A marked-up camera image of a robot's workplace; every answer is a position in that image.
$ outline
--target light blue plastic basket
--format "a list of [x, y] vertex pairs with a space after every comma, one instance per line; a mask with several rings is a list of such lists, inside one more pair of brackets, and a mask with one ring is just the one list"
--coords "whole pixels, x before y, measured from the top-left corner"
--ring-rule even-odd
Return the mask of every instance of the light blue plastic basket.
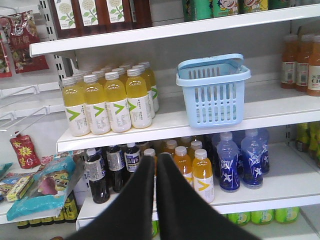
[[176, 84], [182, 87], [186, 114], [193, 128], [226, 126], [244, 118], [245, 80], [251, 77], [241, 54], [181, 62]]

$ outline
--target white shelf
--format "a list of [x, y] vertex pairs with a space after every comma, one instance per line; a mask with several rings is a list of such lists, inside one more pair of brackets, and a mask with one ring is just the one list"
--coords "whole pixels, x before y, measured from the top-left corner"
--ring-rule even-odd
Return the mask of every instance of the white shelf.
[[229, 127], [191, 128], [183, 96], [160, 98], [160, 110], [150, 127], [131, 128], [123, 133], [110, 131], [103, 135], [89, 133], [81, 137], [74, 137], [67, 130], [57, 141], [57, 151], [317, 121], [320, 119], [319, 99], [294, 89], [282, 89], [278, 82], [249, 83], [245, 89], [241, 123]]
[[141, 42], [259, 24], [312, 18], [317, 17], [319, 12], [320, 4], [313, 4], [308, 6], [289, 7], [250, 14], [176, 23], [165, 26], [155, 26], [143, 29], [39, 42], [30, 45], [30, 55], [35, 57], [43, 54], [56, 54], [59, 56], [71, 57], [73, 55], [72, 52], [78, 49]]

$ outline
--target candy bag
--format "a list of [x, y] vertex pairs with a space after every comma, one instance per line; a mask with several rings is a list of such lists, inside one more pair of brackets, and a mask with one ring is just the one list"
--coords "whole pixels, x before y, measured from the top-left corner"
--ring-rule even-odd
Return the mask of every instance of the candy bag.
[[19, 134], [11, 138], [10, 143], [22, 169], [31, 169], [40, 164], [40, 160], [35, 152], [35, 146], [29, 135]]

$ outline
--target snack bag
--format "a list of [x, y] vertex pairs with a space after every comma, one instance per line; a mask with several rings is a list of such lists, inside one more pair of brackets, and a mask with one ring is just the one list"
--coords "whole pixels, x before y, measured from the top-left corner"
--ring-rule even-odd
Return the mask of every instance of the snack bag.
[[19, 134], [11, 138], [10, 143], [22, 169], [31, 169], [40, 164], [40, 160], [35, 152], [35, 146], [29, 135]]

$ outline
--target blue bottle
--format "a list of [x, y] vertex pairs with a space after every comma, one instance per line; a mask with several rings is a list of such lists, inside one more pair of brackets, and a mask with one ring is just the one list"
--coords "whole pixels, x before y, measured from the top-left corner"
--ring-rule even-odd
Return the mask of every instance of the blue bottle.
[[258, 139], [257, 129], [245, 130], [245, 138], [241, 141], [243, 160], [243, 182], [252, 189], [262, 186], [261, 154], [263, 143]]
[[267, 174], [270, 170], [268, 153], [269, 132], [265, 127], [258, 128], [258, 138], [262, 142], [261, 169], [263, 174]]
[[220, 187], [226, 192], [235, 192], [240, 187], [237, 171], [238, 146], [232, 141], [230, 131], [220, 133], [220, 142], [216, 148], [220, 159]]

